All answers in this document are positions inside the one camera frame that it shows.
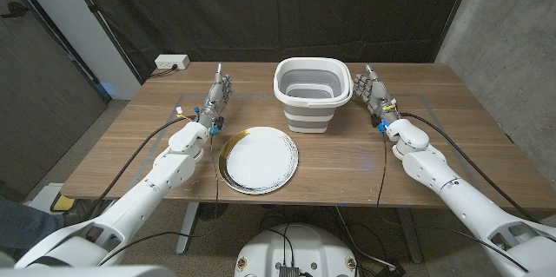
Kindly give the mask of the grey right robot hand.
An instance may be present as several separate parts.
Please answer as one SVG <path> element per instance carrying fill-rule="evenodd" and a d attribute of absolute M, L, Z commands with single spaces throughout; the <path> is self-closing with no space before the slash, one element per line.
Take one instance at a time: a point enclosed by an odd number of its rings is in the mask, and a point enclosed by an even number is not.
<path fill-rule="evenodd" d="M 385 129 L 400 119 L 396 100 L 388 94 L 383 81 L 370 63 L 366 64 L 366 72 L 366 75 L 355 76 L 354 93 L 366 104 L 373 126 Z"/>

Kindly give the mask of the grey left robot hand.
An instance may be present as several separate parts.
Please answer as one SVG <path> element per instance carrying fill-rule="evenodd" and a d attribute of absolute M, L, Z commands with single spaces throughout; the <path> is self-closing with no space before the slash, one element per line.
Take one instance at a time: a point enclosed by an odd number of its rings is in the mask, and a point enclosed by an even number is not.
<path fill-rule="evenodd" d="M 209 128 L 224 113 L 233 93 L 231 77 L 222 73 L 222 65 L 217 64 L 215 80 L 199 112 L 198 122 Z"/>

